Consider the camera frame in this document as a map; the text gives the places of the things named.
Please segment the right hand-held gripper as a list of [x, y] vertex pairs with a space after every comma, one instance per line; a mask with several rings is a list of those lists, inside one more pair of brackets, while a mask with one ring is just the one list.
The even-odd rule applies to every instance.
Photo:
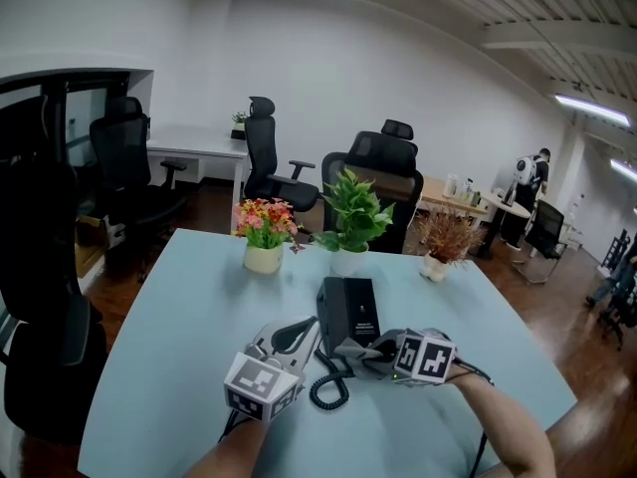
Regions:
[[436, 332], [388, 332], [373, 349], [380, 356], [368, 358], [367, 367], [402, 385], [444, 383], [456, 356], [456, 346]]

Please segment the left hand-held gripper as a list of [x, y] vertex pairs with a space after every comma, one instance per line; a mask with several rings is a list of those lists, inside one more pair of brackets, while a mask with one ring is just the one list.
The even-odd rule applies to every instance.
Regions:
[[315, 316], [266, 324], [230, 366], [224, 379], [227, 406], [257, 421], [273, 421], [303, 388], [318, 337]]

